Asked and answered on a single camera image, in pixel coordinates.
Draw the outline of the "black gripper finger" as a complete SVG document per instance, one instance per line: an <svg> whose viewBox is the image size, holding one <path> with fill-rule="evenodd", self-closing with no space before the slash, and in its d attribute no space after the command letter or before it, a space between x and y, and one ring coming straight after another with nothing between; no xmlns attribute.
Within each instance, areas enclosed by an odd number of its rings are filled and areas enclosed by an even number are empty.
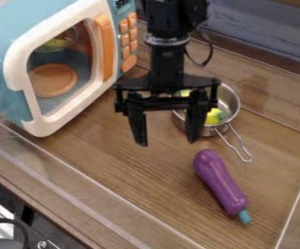
<svg viewBox="0 0 300 249"><path fill-rule="evenodd" d="M194 143L201 136L210 108L210 100L206 91L194 90L189 94L189 102L185 114L185 130L187 141Z"/></svg>
<svg viewBox="0 0 300 249"><path fill-rule="evenodd" d="M147 146L147 127L146 115L143 114L143 107L139 100L142 99L138 93L127 95L127 119L135 143Z"/></svg>

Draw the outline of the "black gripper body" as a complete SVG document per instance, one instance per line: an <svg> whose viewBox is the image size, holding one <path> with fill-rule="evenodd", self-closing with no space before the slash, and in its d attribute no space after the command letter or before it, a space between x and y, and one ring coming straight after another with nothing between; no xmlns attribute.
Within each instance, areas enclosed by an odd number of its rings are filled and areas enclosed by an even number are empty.
<svg viewBox="0 0 300 249"><path fill-rule="evenodd" d="M133 113L133 108L145 111L169 110L189 107L197 101L187 97L161 97L185 89L211 89L210 103L217 101L217 89L221 81L215 78L191 76L183 73L183 57L189 56L189 40L146 40L151 49L150 71L139 78L131 78L114 84L117 93L115 111Z"/></svg>

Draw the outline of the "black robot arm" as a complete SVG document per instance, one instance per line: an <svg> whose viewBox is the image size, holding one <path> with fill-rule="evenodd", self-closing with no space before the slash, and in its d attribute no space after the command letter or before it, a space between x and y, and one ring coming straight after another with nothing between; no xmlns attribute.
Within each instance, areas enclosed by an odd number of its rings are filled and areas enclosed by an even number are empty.
<svg viewBox="0 0 300 249"><path fill-rule="evenodd" d="M207 0L142 0L147 32L143 41L151 48L146 75L114 84L115 111L127 116L138 145L147 144L147 111L183 110L185 132L190 142L203 129L207 113L218 104L215 78L183 73L190 32L207 19Z"/></svg>

